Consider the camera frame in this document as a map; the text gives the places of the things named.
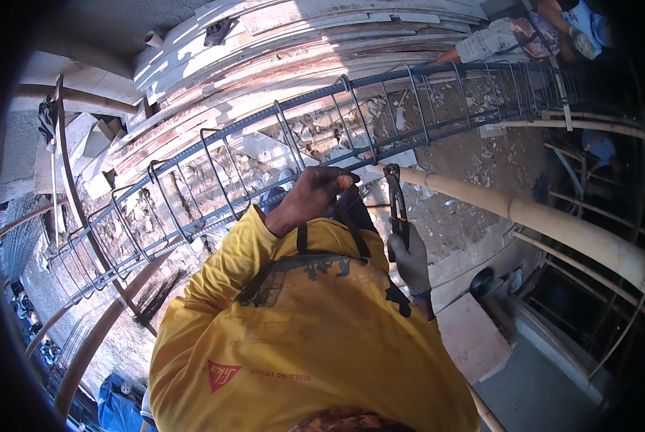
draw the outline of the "sika logo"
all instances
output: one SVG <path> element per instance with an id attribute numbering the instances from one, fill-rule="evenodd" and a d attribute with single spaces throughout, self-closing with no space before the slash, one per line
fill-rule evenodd
<path id="1" fill-rule="evenodd" d="M 227 366 L 225 364 L 214 363 L 211 360 L 207 360 L 207 368 L 210 370 L 212 393 L 230 382 L 236 376 L 236 372 L 241 370 L 240 366 Z"/>

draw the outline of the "rebar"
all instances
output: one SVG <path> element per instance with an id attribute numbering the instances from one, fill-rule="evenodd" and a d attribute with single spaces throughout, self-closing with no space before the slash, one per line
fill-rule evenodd
<path id="1" fill-rule="evenodd" d="M 434 123 L 428 126 L 424 117 L 424 111 L 421 105 L 421 101 L 419 98 L 418 89 L 414 81 L 414 77 L 416 77 L 419 80 L 423 80 L 424 84 L 426 84 L 428 101 L 431 104 L 430 108 L 431 110 L 433 110 L 433 114 L 434 114 L 434 108 L 432 106 L 432 103 L 435 98 L 434 97 L 432 99 L 430 98 L 430 93 L 432 92 L 432 88 L 430 87 L 430 79 L 428 77 L 434 73 L 440 73 L 440 72 L 444 73 L 444 72 L 451 72 L 451 71 L 453 71 L 456 76 L 459 96 L 463 105 L 464 115 L 458 118 L 445 120 L 440 123 L 438 123 L 437 119 L 434 118 Z M 476 71 L 476 72 L 480 72 L 481 74 L 483 71 L 485 71 L 488 74 L 489 81 L 491 84 L 491 89 L 494 95 L 493 97 L 494 105 L 495 105 L 494 108 L 488 109 L 487 111 L 484 111 L 481 113 L 474 113 L 474 114 L 469 113 L 468 104 L 465 96 L 465 90 L 464 90 L 464 82 L 462 79 L 462 76 L 464 76 L 465 73 L 469 71 Z M 509 73 L 511 75 L 512 84 L 514 85 L 515 98 L 516 98 L 515 103 L 508 104 L 505 106 L 504 104 L 501 104 L 499 102 L 499 99 L 497 98 L 497 93 L 495 91 L 496 82 L 492 77 L 492 73 L 494 71 L 497 71 L 497 73 L 500 75 L 501 82 L 503 83 L 503 91 L 505 92 L 505 97 L 506 97 L 506 98 L 503 97 L 503 99 L 505 100 L 505 104 L 507 103 L 506 99 L 509 97 L 509 94 L 507 93 L 508 86 L 505 85 L 505 79 L 503 74 Z M 532 71 L 535 71 L 541 74 L 543 85 L 541 87 L 541 91 L 539 92 L 536 92 L 533 86 L 533 82 L 531 79 Z M 413 69 L 405 68 L 402 70 L 391 71 L 391 72 L 383 73 L 379 75 L 372 75 L 370 77 L 360 78 L 357 80 L 349 80 L 348 77 L 343 75 L 337 80 L 337 82 L 335 82 L 334 85 L 329 86 L 327 88 L 312 91 L 305 95 L 297 96 L 296 98 L 292 98 L 284 102 L 274 101 L 273 105 L 269 108 L 265 108 L 264 110 L 261 110 L 251 116 L 243 118 L 242 120 L 238 120 L 232 123 L 231 125 L 223 127 L 223 129 L 216 130 L 216 131 L 212 130 L 213 133 L 211 135 L 206 136 L 204 134 L 204 131 L 209 131 L 208 129 L 201 130 L 201 134 L 200 134 L 201 136 L 200 136 L 199 142 L 192 144 L 189 148 L 181 151 L 180 153 L 178 153 L 176 156 L 174 156 L 169 160 L 152 161 L 150 163 L 150 166 L 147 169 L 147 176 L 145 178 L 135 183 L 134 185 L 127 186 L 126 191 L 122 193 L 120 197 L 113 198 L 113 201 L 114 201 L 113 204 L 108 205 L 106 208 L 102 210 L 99 210 L 98 211 L 99 215 L 96 217 L 96 219 L 90 221 L 90 226 L 84 229 L 80 233 L 79 237 L 71 241 L 70 245 L 73 247 L 68 247 L 67 249 L 62 248 L 62 250 L 59 252 L 59 257 L 61 258 L 61 260 L 59 264 L 56 266 L 55 270 L 58 270 L 59 267 L 63 264 L 64 268 L 68 271 L 68 267 L 64 263 L 64 260 L 66 260 L 68 255 L 70 255 L 70 252 L 86 235 L 88 230 L 94 229 L 94 227 L 97 224 L 99 224 L 99 222 L 102 219 L 104 219 L 113 211 L 115 211 L 117 215 L 119 215 L 122 218 L 122 216 L 120 215 L 120 208 L 122 203 L 126 199 L 128 199 L 132 194 L 134 194 L 135 192 L 137 192 L 138 190 L 146 186 L 148 183 L 154 183 L 159 187 L 159 191 L 161 192 L 163 199 L 167 204 L 167 208 L 169 209 L 170 216 L 172 218 L 172 221 L 174 222 L 175 230 L 169 234 L 166 234 L 166 232 L 164 232 L 164 237 L 154 241 L 148 246 L 142 247 L 140 246 L 140 242 L 133 237 L 133 233 L 130 230 L 130 228 L 124 225 L 123 226 L 124 231 L 131 238 L 131 242 L 134 246 L 134 249 L 136 250 L 129 258 L 122 260 L 118 264 L 112 265 L 112 268 L 109 269 L 109 271 L 101 275 L 98 275 L 91 281 L 86 281 L 84 286 L 78 287 L 79 295 L 75 294 L 72 297 L 69 296 L 71 297 L 71 300 L 74 301 L 74 303 L 76 301 L 79 301 L 80 298 L 82 297 L 88 298 L 86 294 L 88 292 L 94 291 L 91 288 L 95 288 L 95 287 L 98 287 L 97 289 L 100 289 L 99 287 L 103 288 L 105 285 L 109 284 L 115 279 L 122 279 L 121 275 L 125 275 L 124 277 L 127 277 L 130 272 L 132 272 L 133 270 L 136 270 L 137 268 L 146 264 L 147 262 L 152 261 L 157 256 L 162 255 L 163 253 L 168 252 L 169 250 L 173 250 L 174 248 L 179 247 L 185 243 L 188 243 L 191 239 L 195 239 L 198 236 L 205 235 L 209 231 L 223 227 L 224 225 L 227 225 L 231 222 L 234 222 L 240 219 L 240 217 L 243 214 L 245 214 L 253 198 L 257 198 L 258 196 L 261 196 L 266 192 L 274 189 L 275 187 L 283 185 L 284 183 L 291 182 L 293 180 L 298 179 L 302 169 L 305 168 L 305 164 L 301 156 L 300 150 L 298 149 L 298 146 L 293 137 L 293 133 L 289 128 L 289 125 L 286 121 L 286 117 L 284 116 L 284 111 L 287 109 L 310 103 L 319 98 L 331 96 L 334 106 L 337 110 L 337 113 L 340 115 L 340 121 L 343 124 L 344 133 L 346 134 L 346 138 L 349 141 L 349 146 L 351 147 L 351 151 L 344 154 L 344 156 L 340 156 L 339 158 L 335 158 L 333 160 L 328 160 L 320 165 L 321 166 L 334 165 L 338 162 L 341 162 L 342 160 L 346 160 L 347 158 L 360 155 L 361 153 L 366 151 L 370 151 L 372 158 L 360 160 L 345 168 L 352 171 L 354 169 L 362 168 L 366 165 L 370 165 L 370 164 L 375 165 L 379 160 L 388 158 L 390 156 L 394 156 L 396 154 L 402 153 L 403 151 L 407 151 L 410 149 L 414 149 L 416 147 L 425 146 L 430 143 L 434 143 L 450 135 L 455 135 L 464 131 L 472 130 L 475 127 L 498 123 L 502 120 L 516 120 L 524 116 L 526 118 L 533 118 L 534 114 L 540 110 L 559 108 L 562 103 L 572 103 L 577 101 L 576 84 L 572 84 L 572 88 L 574 89 L 573 97 L 568 95 L 568 97 L 565 99 L 565 98 L 560 98 L 559 95 L 557 94 L 558 91 L 553 91 L 553 88 L 547 85 L 547 82 L 549 81 L 548 79 L 542 78 L 544 74 L 550 74 L 551 76 L 554 76 L 555 73 L 561 74 L 570 83 L 574 82 L 574 77 L 571 75 L 571 73 L 567 71 L 559 71 L 557 69 L 542 67 L 535 64 L 518 64 L 517 67 L 515 68 L 509 62 L 496 62 L 496 63 L 487 64 L 487 65 L 485 64 L 457 65 L 452 63 L 452 64 L 446 64 L 446 65 L 443 64 L 443 65 L 428 66 L 428 67 L 417 66 Z M 409 78 L 411 80 L 412 90 L 416 98 L 418 111 L 421 115 L 422 128 L 400 135 L 399 131 L 396 129 L 396 119 L 394 117 L 394 114 L 392 113 L 391 102 L 389 101 L 389 95 L 387 95 L 385 82 L 389 80 L 396 80 L 396 79 L 402 79 L 402 78 Z M 363 86 L 368 86 L 371 84 L 378 84 L 378 83 L 382 84 L 382 91 L 385 94 L 385 97 L 387 100 L 388 109 L 390 111 L 390 116 L 394 123 L 396 136 L 390 137 L 387 140 L 380 143 L 374 143 L 373 137 L 371 136 L 368 130 L 365 119 L 363 118 L 360 112 L 360 103 L 354 93 L 354 89 L 358 89 Z M 556 90 L 558 90 L 558 88 L 554 84 L 553 84 L 553 87 Z M 554 104 L 555 99 L 551 99 L 551 97 L 548 95 L 548 91 L 550 91 L 551 93 L 556 93 L 557 105 Z M 335 94 L 342 93 L 342 92 L 348 92 L 351 94 L 353 106 L 355 107 L 356 110 L 358 110 L 358 115 L 363 125 L 364 134 L 366 135 L 366 138 L 367 138 L 367 145 L 364 145 L 363 147 L 358 148 L 353 145 L 351 135 L 346 128 L 346 124 L 344 123 L 341 110 L 334 97 Z M 484 94 L 487 94 L 485 85 L 484 85 Z M 490 108 L 490 107 L 491 107 L 491 104 L 488 102 L 487 108 Z M 295 161 L 298 168 L 297 170 L 298 172 L 294 173 L 294 175 L 288 178 L 281 179 L 273 184 L 260 187 L 258 190 L 255 190 L 253 192 L 249 192 L 245 186 L 243 177 L 238 167 L 236 166 L 235 161 L 233 160 L 233 157 L 231 155 L 231 150 L 229 148 L 228 142 L 226 141 L 226 138 L 229 135 L 242 130 L 244 127 L 253 125 L 256 122 L 266 119 L 267 117 L 275 117 L 279 125 L 282 127 L 282 131 L 284 132 L 286 143 L 289 146 L 289 149 L 291 150 L 293 160 Z M 439 133 L 430 136 L 429 132 L 432 132 L 432 131 L 437 131 Z M 419 135 L 424 135 L 424 139 L 419 140 L 418 139 Z M 404 140 L 406 140 L 407 138 L 414 138 L 414 137 L 415 137 L 414 143 L 404 142 Z M 229 199 L 228 194 L 226 193 L 226 188 L 223 187 L 223 184 L 219 179 L 219 176 L 216 170 L 214 169 L 215 168 L 214 162 L 212 161 L 212 158 L 208 151 L 208 147 L 211 144 L 218 142 L 219 140 L 221 140 L 224 144 L 228 157 L 234 169 L 237 172 L 241 188 L 244 191 L 244 195 L 238 199 L 233 199 L 233 200 Z M 378 154 L 377 149 L 379 148 L 386 148 L 386 150 L 383 153 Z M 217 179 L 217 183 L 220 189 L 222 189 L 222 193 L 223 193 L 224 199 L 226 200 L 226 203 L 222 207 L 210 213 L 202 215 L 197 220 L 193 220 L 187 223 L 186 225 L 181 225 L 176 215 L 173 213 L 171 206 L 168 203 L 168 199 L 162 189 L 162 186 L 159 184 L 159 181 L 155 181 L 155 180 L 158 180 L 159 176 L 169 172 L 171 169 L 176 167 L 180 162 L 186 160 L 188 157 L 196 154 L 200 150 L 203 150 L 206 152 L 206 156 L 208 158 L 210 166 L 213 169 L 214 176 Z M 284 196 L 285 196 L 285 193 L 279 194 L 275 197 L 269 198 L 268 200 L 261 201 L 259 205 L 265 206 L 265 205 L 276 203 L 277 201 L 282 200 Z M 193 196 L 192 196 L 192 200 L 194 203 L 197 203 L 195 200 L 195 197 Z M 237 210 L 237 206 L 242 204 L 245 204 L 246 208 L 242 210 Z M 219 219 L 225 213 L 230 213 L 230 215 Z M 171 246 L 164 246 L 164 247 L 160 247 L 158 250 L 154 250 L 155 248 L 159 247 L 162 243 L 168 242 L 171 238 L 174 238 L 176 236 L 180 236 L 182 241 L 175 243 Z"/>

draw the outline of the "gray work glove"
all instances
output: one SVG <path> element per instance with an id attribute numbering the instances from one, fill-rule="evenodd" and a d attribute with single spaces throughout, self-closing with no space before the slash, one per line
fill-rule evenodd
<path id="1" fill-rule="evenodd" d="M 574 26 L 569 26 L 569 36 L 574 42 L 574 47 L 587 59 L 596 58 L 596 47 L 593 46 L 591 39 L 584 34 L 581 30 Z"/>
<path id="2" fill-rule="evenodd" d="M 409 250 L 406 250 L 404 240 L 399 234 L 389 236 L 387 249 L 394 252 L 399 276 L 406 282 L 412 297 L 430 291 L 428 253 L 413 223 L 409 223 Z"/>

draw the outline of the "yellow shirt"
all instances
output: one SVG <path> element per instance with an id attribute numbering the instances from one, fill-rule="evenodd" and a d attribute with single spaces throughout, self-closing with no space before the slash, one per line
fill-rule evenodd
<path id="1" fill-rule="evenodd" d="M 405 318 L 386 300 L 389 264 L 376 233 L 361 231 L 370 264 L 337 260 L 313 268 L 314 276 L 294 269 L 265 306 L 232 302 L 263 264 L 297 255 L 296 234 L 276 238 L 249 209 L 190 278 L 185 298 L 171 302 L 150 365 L 159 430 L 287 431 L 345 406 L 417 431 L 477 431 L 478 413 L 436 320 L 413 306 Z M 308 238 L 309 250 L 359 258 L 335 220 L 309 221 Z"/>

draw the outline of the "bracelet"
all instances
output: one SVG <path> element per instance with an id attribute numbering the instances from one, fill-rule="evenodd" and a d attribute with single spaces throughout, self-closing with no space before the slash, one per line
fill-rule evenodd
<path id="1" fill-rule="evenodd" d="M 413 297 L 414 300 L 418 300 L 419 298 L 425 298 L 430 296 L 430 293 L 432 292 L 432 289 L 428 289 L 427 291 L 421 292 L 420 294 L 416 294 Z"/>

